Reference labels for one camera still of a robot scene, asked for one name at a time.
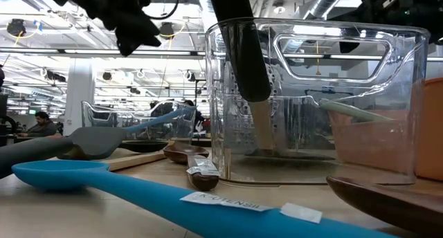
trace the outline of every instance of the blue silicone spatula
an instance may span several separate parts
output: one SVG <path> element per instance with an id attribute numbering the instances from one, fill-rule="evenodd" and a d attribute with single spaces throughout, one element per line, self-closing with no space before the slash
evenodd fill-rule
<path id="1" fill-rule="evenodd" d="M 202 237 L 391 237 L 347 223 L 322 219 L 311 223 L 279 209 L 263 212 L 181 201 L 194 191 L 108 172 L 91 161 L 36 161 L 12 167 L 23 182 L 43 190 L 94 187 L 138 205 Z"/>

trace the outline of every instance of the black tube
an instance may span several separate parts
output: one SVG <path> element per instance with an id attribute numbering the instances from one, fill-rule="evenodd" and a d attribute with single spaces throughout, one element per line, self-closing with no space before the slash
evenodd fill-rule
<path id="1" fill-rule="evenodd" d="M 249 0 L 211 0 L 217 20 L 253 17 Z M 240 95 L 249 102 L 269 98 L 271 86 L 254 23 L 219 25 Z"/>

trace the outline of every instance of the label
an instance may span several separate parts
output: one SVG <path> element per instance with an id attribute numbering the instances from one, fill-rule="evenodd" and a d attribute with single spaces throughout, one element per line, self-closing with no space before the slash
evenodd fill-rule
<path id="1" fill-rule="evenodd" d="M 189 194 L 188 196 L 183 197 L 180 199 L 182 201 L 187 201 L 191 203 L 198 203 L 198 204 L 207 204 L 207 205 L 222 205 L 227 207 L 233 207 L 233 208 L 244 208 L 247 210 L 254 210 L 258 212 L 262 212 L 265 210 L 271 210 L 272 207 L 258 205 L 255 203 L 248 203 L 246 201 L 236 201 L 227 199 L 220 196 L 215 196 L 213 194 L 207 194 L 203 192 L 193 192 Z"/>
<path id="2" fill-rule="evenodd" d="M 299 206 L 292 203 L 286 203 L 280 210 L 280 213 L 303 221 L 310 221 L 313 223 L 320 223 L 322 212 L 318 210 L 312 210 L 303 206 Z"/>
<path id="3" fill-rule="evenodd" d="M 191 167 L 191 168 L 187 169 L 186 172 L 191 174 L 191 175 L 200 172 L 200 174 L 202 174 L 203 176 L 220 176 L 220 172 L 217 169 L 215 169 L 215 170 L 206 170 L 206 169 L 200 168 L 198 166 Z"/>
<path id="4" fill-rule="evenodd" d="M 194 158 L 197 166 L 193 166 L 186 170 L 189 174 L 200 172 L 204 176 L 220 176 L 219 171 L 209 159 Z"/>

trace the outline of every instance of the clear plastic container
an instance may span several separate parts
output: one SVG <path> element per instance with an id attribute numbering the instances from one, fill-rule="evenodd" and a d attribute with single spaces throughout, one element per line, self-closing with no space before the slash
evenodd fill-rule
<path id="1" fill-rule="evenodd" d="M 148 111 L 112 109 L 82 102 L 83 127 L 131 127 L 177 109 L 187 109 L 188 105 L 174 101 L 162 101 Z M 190 143 L 194 130 L 195 111 L 183 114 L 169 122 L 147 127 L 142 131 L 128 134 L 126 140 L 180 140 Z"/>
<path id="2" fill-rule="evenodd" d="M 271 95 L 274 150 L 257 153 L 223 35 L 257 29 Z M 238 40 L 230 38 L 230 45 Z M 420 28 L 234 19 L 206 33 L 213 162 L 234 183 L 415 181 L 428 33 Z"/>

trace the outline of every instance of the table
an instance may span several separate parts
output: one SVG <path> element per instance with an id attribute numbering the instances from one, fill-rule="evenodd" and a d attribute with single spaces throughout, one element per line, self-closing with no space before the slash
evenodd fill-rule
<path id="1" fill-rule="evenodd" d="M 178 187 L 192 186 L 186 168 L 169 160 L 119 171 Z M 416 192 L 443 195 L 443 184 L 419 180 L 402 186 Z M 287 202 L 323 212 L 324 217 L 374 228 L 402 237 L 414 234 L 372 218 L 341 201 L 326 185 L 239 187 L 219 183 L 213 194 L 280 207 Z M 42 193 L 14 175 L 0 180 L 2 238 L 197 238 L 169 221 L 113 195 L 95 189 L 74 194 Z"/>

